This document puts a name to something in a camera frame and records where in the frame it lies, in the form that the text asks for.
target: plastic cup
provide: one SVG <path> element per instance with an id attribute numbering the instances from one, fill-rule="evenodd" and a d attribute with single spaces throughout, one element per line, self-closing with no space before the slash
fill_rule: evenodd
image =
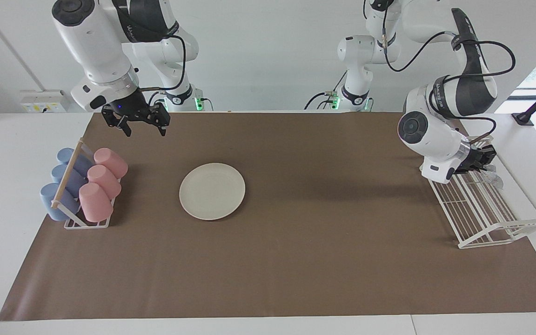
<path id="1" fill-rule="evenodd" d="M 127 163 L 115 151 L 102 148 L 94 153 L 94 161 L 98 165 L 104 165 L 111 170 L 115 177 L 120 180 L 127 174 Z"/>
<path id="2" fill-rule="evenodd" d="M 109 199 L 114 199 L 121 193 L 121 184 L 111 170 L 104 165 L 95 165 L 88 170 L 88 181 L 98 184 Z"/>
<path id="3" fill-rule="evenodd" d="M 60 164 L 68 165 L 73 154 L 74 150 L 71 148 L 61 149 L 57 153 L 57 161 L 59 161 Z M 88 174 L 88 170 L 92 166 L 94 166 L 94 163 L 92 163 L 84 155 L 80 154 L 76 160 L 76 164 L 74 164 L 74 170 L 76 170 L 81 176 L 85 178 Z"/>
<path id="4" fill-rule="evenodd" d="M 100 185 L 90 182 L 80 188 L 80 204 L 86 220 L 98 223 L 111 217 L 113 206 Z"/>
<path id="5" fill-rule="evenodd" d="M 55 193 L 57 193 L 57 189 L 59 188 L 59 184 L 53 183 L 48 184 L 45 187 L 40 189 L 40 199 L 43 201 L 43 204 L 45 205 L 45 208 L 47 209 L 47 213 L 49 213 L 49 216 L 54 221 L 65 221 L 70 219 L 68 215 L 66 215 L 64 212 L 62 212 L 59 208 L 53 209 L 51 208 L 51 202 L 53 199 L 55 199 Z M 61 197 L 61 203 L 67 207 L 70 212 L 73 214 L 76 214 L 78 210 L 80 209 L 80 204 L 74 199 L 74 197 L 66 190 L 63 191 L 63 196 Z"/>
<path id="6" fill-rule="evenodd" d="M 61 184 L 61 180 L 63 179 L 63 175 L 66 173 L 66 170 L 67 164 L 55 166 L 55 169 L 51 171 L 51 178 L 53 178 L 53 182 Z M 69 191 L 72 197 L 77 199 L 77 197 L 80 195 L 80 188 L 86 183 L 87 181 L 76 170 L 72 169 L 70 172 L 70 178 L 67 180 L 66 189 Z"/>

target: white wire rack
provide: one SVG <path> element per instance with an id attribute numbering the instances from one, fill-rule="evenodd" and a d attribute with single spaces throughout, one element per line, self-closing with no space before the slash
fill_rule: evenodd
<path id="1" fill-rule="evenodd" d="M 476 146 L 487 146 L 491 140 Z M 446 185 L 429 183 L 461 249 L 509 244 L 536 231 L 536 219 L 519 220 L 500 191 L 479 172 L 456 174 Z"/>

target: pink cup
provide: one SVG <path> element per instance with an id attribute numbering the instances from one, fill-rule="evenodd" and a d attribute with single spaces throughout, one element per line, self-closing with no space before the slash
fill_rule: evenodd
<path id="1" fill-rule="evenodd" d="M 115 151 L 109 148 L 102 148 L 94 153 L 94 161 L 98 165 L 104 165 L 111 170 L 117 179 L 125 177 L 127 174 L 127 163 Z"/>
<path id="2" fill-rule="evenodd" d="M 121 184 L 111 170 L 103 165 L 95 165 L 88 170 L 88 181 L 98 184 L 109 199 L 114 199 L 121 193 Z"/>
<path id="3" fill-rule="evenodd" d="M 104 221 L 113 214 L 111 201 L 98 184 L 89 183 L 80 188 L 80 204 L 86 220 L 92 223 Z"/>

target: dish rack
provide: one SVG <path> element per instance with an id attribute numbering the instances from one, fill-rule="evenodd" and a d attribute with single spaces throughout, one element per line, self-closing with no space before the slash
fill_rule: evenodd
<path id="1" fill-rule="evenodd" d="M 490 136 L 475 146 L 482 148 L 492 140 Z M 456 174 L 445 185 L 429 183 L 456 234 L 458 248 L 500 246 L 536 231 L 536 219 L 519 220 L 500 191 L 480 172 Z"/>
<path id="2" fill-rule="evenodd" d="M 78 142 L 76 148 L 74 149 L 74 153 L 72 155 L 72 158 L 67 164 L 67 170 L 66 173 L 63 175 L 63 178 L 61 179 L 61 182 L 59 184 L 59 188 L 57 189 L 57 193 L 55 194 L 55 199 L 51 202 L 51 208 L 53 209 L 59 209 L 61 212 L 63 212 L 65 215 L 68 215 L 70 219 L 68 219 L 64 223 L 64 228 L 68 230 L 79 230 L 79 229 L 103 229 L 109 227 L 109 223 L 111 222 L 111 217 L 109 217 L 107 220 L 100 221 L 100 222 L 88 222 L 85 218 L 81 218 L 80 216 L 83 216 L 83 213 L 81 212 L 81 206 L 78 209 L 77 214 L 73 214 L 64 204 L 61 203 L 61 198 L 63 196 L 63 191 L 66 189 L 67 182 L 70 178 L 70 172 L 74 168 L 74 165 L 76 165 L 76 161 L 79 157 L 79 155 L 84 155 L 87 159 L 89 159 L 91 162 L 94 163 L 94 153 L 92 150 L 84 144 L 83 138 L 80 139 Z M 111 200 L 111 206 L 115 207 L 115 199 Z"/>

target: green led light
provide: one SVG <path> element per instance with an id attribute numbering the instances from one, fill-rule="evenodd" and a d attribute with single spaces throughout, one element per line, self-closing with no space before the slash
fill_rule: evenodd
<path id="1" fill-rule="evenodd" d="M 195 103 L 198 107 L 198 111 L 204 110 L 204 102 L 202 102 L 199 98 L 195 98 Z"/>
<path id="2" fill-rule="evenodd" d="M 334 99 L 334 102 L 332 102 L 332 109 L 338 109 L 338 106 L 340 105 L 340 102 L 341 102 L 341 98 L 339 98 L 336 94 L 335 94 L 335 97 L 336 99 Z"/>

